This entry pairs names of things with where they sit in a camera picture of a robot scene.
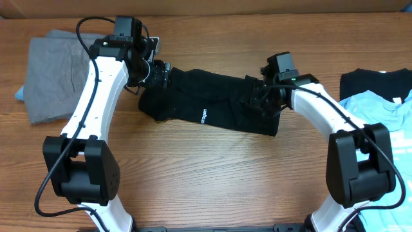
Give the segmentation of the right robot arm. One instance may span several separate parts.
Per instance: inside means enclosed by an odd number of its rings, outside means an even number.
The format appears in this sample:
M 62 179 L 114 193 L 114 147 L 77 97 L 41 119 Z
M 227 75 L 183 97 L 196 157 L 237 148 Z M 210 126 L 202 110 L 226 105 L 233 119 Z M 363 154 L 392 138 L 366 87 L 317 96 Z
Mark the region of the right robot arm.
M 274 231 L 344 231 L 370 202 L 395 190 L 400 175 L 393 164 L 389 131 L 367 124 L 335 101 L 311 74 L 301 75 L 290 52 L 275 54 L 261 68 L 247 104 L 264 116 L 290 108 L 308 119 L 328 143 L 328 196 L 302 224 L 276 224 Z

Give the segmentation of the black t-shirt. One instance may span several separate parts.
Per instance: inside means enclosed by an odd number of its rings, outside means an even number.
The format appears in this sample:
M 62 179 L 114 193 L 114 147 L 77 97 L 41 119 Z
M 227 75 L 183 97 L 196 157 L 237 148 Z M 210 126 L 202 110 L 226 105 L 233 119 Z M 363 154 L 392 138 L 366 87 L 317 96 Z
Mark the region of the black t-shirt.
M 167 87 L 146 88 L 138 109 L 156 121 L 180 119 L 229 130 L 275 136 L 280 114 L 262 106 L 264 82 L 204 70 L 173 68 Z

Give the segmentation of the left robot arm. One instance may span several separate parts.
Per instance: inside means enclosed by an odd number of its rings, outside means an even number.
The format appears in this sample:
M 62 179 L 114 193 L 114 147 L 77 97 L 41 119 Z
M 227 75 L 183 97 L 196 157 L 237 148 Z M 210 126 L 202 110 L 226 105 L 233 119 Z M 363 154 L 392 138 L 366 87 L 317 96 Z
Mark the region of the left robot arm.
M 166 88 L 170 65 L 155 60 L 159 37 L 132 16 L 118 16 L 113 34 L 84 46 L 90 58 L 78 104 L 58 137 L 42 146 L 48 174 L 35 197 L 43 217 L 85 211 L 97 231 L 136 231 L 118 190 L 120 167 L 108 146 L 113 113 L 122 90 Z

